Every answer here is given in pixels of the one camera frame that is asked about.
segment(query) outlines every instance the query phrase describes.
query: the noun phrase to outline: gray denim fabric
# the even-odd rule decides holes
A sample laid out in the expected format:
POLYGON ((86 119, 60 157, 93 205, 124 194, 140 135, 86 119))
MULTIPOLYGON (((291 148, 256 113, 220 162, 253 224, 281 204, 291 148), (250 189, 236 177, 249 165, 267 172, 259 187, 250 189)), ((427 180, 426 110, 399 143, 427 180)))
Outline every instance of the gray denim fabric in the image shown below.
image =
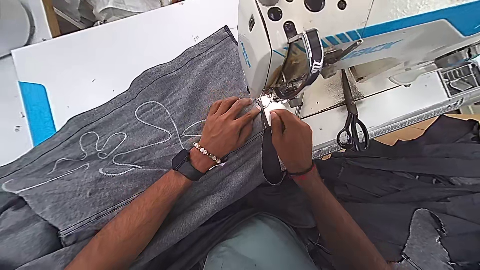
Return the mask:
POLYGON ((22 197, 0 191, 0 269, 15 269, 60 249, 57 233, 22 197))
MULTIPOLYGON (((86 243, 82 240, 166 173, 183 147, 199 141, 201 121, 215 100, 249 96, 237 49, 228 28, 220 29, 173 61, 143 72, 126 92, 71 118, 53 137, 0 168, 3 190, 22 196, 58 228, 64 246, 74 245, 25 268, 65 267, 86 243)), ((257 118, 247 144, 178 200, 133 268, 264 181, 261 135, 257 118)))

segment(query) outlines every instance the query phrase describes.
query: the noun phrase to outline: pile of fabric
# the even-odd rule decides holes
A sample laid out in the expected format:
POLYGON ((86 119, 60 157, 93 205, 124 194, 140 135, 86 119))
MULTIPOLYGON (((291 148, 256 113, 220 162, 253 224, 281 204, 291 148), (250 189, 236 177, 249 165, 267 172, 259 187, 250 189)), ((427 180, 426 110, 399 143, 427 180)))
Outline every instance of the pile of fabric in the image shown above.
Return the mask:
POLYGON ((479 142, 477 121, 441 116, 415 140, 373 141, 366 152, 316 164, 386 260, 412 269, 478 269, 479 142))

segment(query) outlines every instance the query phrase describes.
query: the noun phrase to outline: scissors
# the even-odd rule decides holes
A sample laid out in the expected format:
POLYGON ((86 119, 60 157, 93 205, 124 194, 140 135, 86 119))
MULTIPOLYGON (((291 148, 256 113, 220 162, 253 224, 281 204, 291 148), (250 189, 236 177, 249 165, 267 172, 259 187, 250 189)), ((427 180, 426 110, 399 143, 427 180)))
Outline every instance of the scissors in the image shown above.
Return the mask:
POLYGON ((370 138, 368 136, 368 130, 365 124, 359 120, 359 112, 357 110, 357 105, 352 96, 352 90, 350 89, 350 83, 348 82, 347 73, 342 69, 342 88, 343 94, 345 96, 345 104, 347 106, 347 121, 345 122, 345 127, 340 130, 336 136, 336 143, 342 148, 351 149, 353 151, 365 151, 368 148, 370 138), (360 129, 363 132, 365 137, 365 143, 360 143, 359 134, 357 132, 357 125, 360 126, 360 129), (347 141, 343 143, 340 141, 340 138, 343 134, 346 134, 347 141))

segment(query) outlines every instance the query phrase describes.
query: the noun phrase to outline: blue logo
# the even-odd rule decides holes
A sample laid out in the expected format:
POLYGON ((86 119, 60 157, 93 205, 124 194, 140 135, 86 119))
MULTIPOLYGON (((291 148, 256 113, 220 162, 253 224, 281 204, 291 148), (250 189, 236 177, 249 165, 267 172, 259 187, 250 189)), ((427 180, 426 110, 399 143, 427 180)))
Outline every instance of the blue logo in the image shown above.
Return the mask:
POLYGON ((247 51, 245 50, 245 47, 243 46, 243 41, 240 41, 240 44, 241 44, 241 48, 243 50, 243 58, 245 59, 245 63, 247 63, 248 68, 251 68, 252 65, 250 65, 250 61, 248 60, 247 51))
POLYGON ((354 50, 353 52, 349 53, 347 56, 345 56, 344 58, 342 58, 342 60, 348 59, 348 58, 354 58, 354 57, 357 57, 357 56, 360 56, 360 55, 364 55, 364 54, 369 54, 369 53, 381 51, 381 50, 384 50, 384 49, 389 49, 389 48, 391 48, 394 44, 396 44, 396 43, 398 43, 398 42, 400 42, 400 41, 402 41, 402 40, 403 40, 403 39, 397 40, 397 41, 394 41, 394 42, 389 42, 389 43, 377 45, 377 46, 375 46, 375 47, 369 47, 369 48, 365 48, 365 49, 354 50))

